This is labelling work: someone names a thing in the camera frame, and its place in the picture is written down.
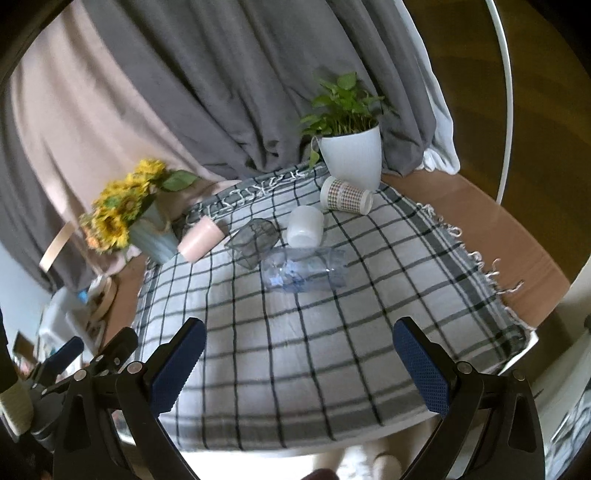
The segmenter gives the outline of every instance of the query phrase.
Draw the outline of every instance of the wall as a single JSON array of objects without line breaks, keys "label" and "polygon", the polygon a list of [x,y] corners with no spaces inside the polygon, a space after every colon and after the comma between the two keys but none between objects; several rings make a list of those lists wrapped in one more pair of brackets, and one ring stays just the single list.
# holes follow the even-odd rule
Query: wall
[{"label": "wall", "polygon": [[575,342],[583,333],[585,318],[591,314],[591,257],[575,279],[569,292],[556,307],[556,311],[571,341]]},{"label": "wall", "polygon": [[51,295],[43,290],[0,244],[0,307],[8,346],[12,350],[17,331],[33,341],[43,307]]}]

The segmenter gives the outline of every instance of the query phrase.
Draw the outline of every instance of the blue gripper pad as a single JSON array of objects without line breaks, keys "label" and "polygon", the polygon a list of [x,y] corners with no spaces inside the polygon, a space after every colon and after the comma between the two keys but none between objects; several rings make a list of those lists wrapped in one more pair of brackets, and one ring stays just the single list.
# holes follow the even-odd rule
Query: blue gripper pad
[{"label": "blue gripper pad", "polygon": [[172,410],[174,402],[197,364],[197,360],[205,350],[207,337],[205,324],[197,319],[189,319],[188,322],[191,322],[189,329],[152,381],[150,410],[155,417],[165,411]]},{"label": "blue gripper pad", "polygon": [[70,338],[56,353],[45,360],[46,368],[54,375],[61,374],[76,357],[84,351],[84,342],[80,337]]},{"label": "blue gripper pad", "polygon": [[[428,342],[421,330],[418,327],[416,329],[418,330],[417,334],[423,335],[424,341]],[[427,408],[444,417],[449,411],[450,405],[450,385],[445,376],[404,320],[398,320],[394,324],[392,337],[394,338],[394,348],[417,386]]]}]

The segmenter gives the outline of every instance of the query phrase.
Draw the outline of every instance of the wooden floor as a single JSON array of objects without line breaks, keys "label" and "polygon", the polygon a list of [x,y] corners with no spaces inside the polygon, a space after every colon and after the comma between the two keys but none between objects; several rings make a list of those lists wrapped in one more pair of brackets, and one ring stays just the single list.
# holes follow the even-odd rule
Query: wooden floor
[{"label": "wooden floor", "polygon": [[[406,0],[454,119],[462,174],[495,197],[505,85],[483,1]],[[591,79],[526,0],[496,0],[514,75],[515,129],[503,206],[569,280],[591,252]]]}]

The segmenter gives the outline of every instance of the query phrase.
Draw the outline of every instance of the fringe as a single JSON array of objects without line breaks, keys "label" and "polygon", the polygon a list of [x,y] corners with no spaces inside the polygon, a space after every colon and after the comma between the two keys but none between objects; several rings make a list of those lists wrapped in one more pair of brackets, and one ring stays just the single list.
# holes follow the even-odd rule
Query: fringe
[{"label": "fringe", "polygon": [[187,222],[186,228],[192,227],[202,216],[207,215],[212,220],[219,220],[220,218],[232,213],[235,209],[240,208],[247,203],[253,202],[257,198],[268,196],[278,187],[283,187],[294,183],[300,179],[304,179],[310,175],[312,171],[305,170],[291,170],[282,173],[276,177],[265,179],[258,184],[249,185],[243,189],[234,189],[229,191],[223,199],[217,202],[201,205],[197,210],[197,220],[194,222]]},{"label": "fringe", "polygon": [[[458,226],[450,225],[449,223],[446,223],[442,216],[437,216],[437,214],[435,213],[435,209],[432,207],[432,205],[429,205],[429,204],[424,205],[422,203],[417,203],[417,206],[419,207],[419,209],[423,213],[425,213],[425,215],[427,215],[432,220],[435,220],[440,226],[445,228],[447,230],[447,232],[453,238],[461,238],[462,237],[462,233],[463,233],[462,229],[459,228]],[[476,262],[476,265],[478,266],[478,270],[485,276],[487,283],[493,289],[495,294],[499,297],[501,302],[503,302],[503,299],[502,299],[503,295],[515,293],[525,283],[524,280],[520,280],[519,282],[517,282],[517,285],[515,285],[512,288],[501,288],[499,286],[499,284],[497,283],[497,281],[495,280],[495,277],[497,277],[500,273],[499,270],[497,269],[497,264],[501,261],[501,259],[495,258],[494,261],[492,262],[491,269],[489,271],[485,271],[485,263],[482,258],[482,254],[479,251],[469,252],[466,249],[466,245],[462,242],[460,243],[460,246],[464,250],[464,252],[466,252],[468,257],[470,257],[471,259],[474,260],[474,262]],[[511,319],[515,323],[517,323],[519,326],[521,326],[522,328],[524,328],[527,331],[531,332],[531,331],[535,330],[535,328],[533,328],[532,326],[528,325],[523,320],[521,320],[518,317],[518,315],[513,311],[513,309],[511,307],[508,307],[507,305],[505,305],[504,302],[503,302],[503,306],[504,306],[505,311],[509,314],[509,316],[511,317]]]}]

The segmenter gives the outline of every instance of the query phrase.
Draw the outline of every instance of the white cup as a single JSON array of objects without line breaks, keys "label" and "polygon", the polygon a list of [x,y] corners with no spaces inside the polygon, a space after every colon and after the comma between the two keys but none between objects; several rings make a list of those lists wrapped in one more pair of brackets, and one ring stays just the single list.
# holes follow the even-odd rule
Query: white cup
[{"label": "white cup", "polygon": [[287,243],[290,247],[319,247],[323,232],[324,215],[318,208],[301,205],[291,211],[287,222]]}]

